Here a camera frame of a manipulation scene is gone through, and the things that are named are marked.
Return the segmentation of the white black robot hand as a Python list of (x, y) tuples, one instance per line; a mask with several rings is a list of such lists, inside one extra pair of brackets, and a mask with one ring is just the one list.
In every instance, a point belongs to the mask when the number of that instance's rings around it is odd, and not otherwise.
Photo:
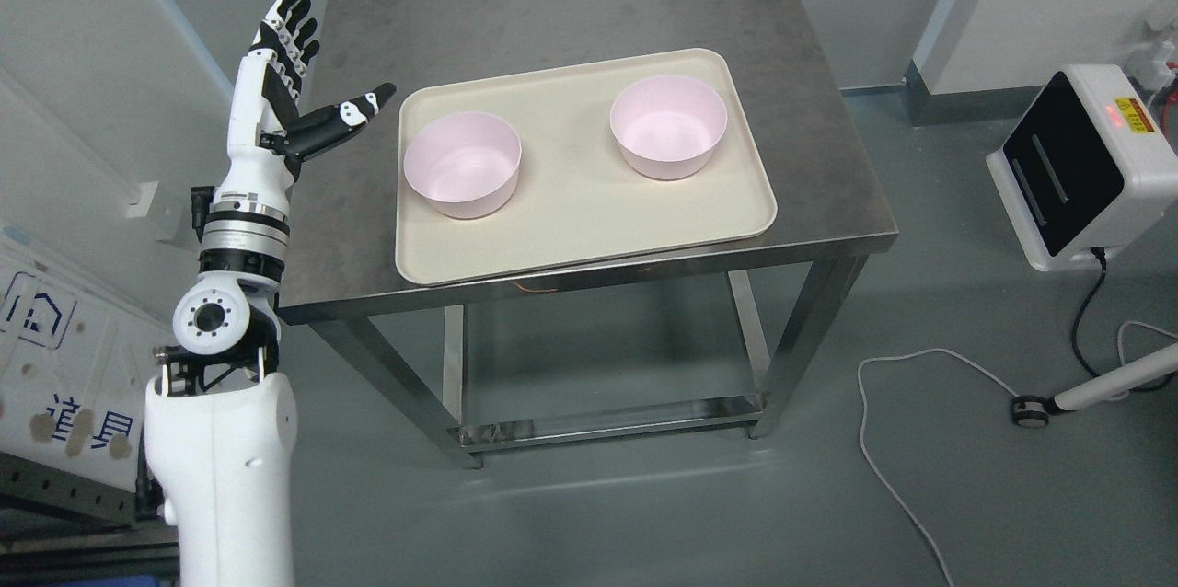
[(353, 99), (300, 112), (320, 46), (310, 7), (310, 0), (274, 0), (239, 62), (226, 137), (230, 171), (220, 197), (282, 204), (303, 164), (359, 136), (397, 91), (383, 83)]

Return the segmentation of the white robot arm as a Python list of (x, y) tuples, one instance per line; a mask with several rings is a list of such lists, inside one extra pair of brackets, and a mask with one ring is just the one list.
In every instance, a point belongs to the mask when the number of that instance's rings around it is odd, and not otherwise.
[(292, 586), (297, 407), (274, 311), (289, 225), (254, 194), (194, 186), (197, 281), (153, 350), (144, 455), (179, 542), (181, 586)]

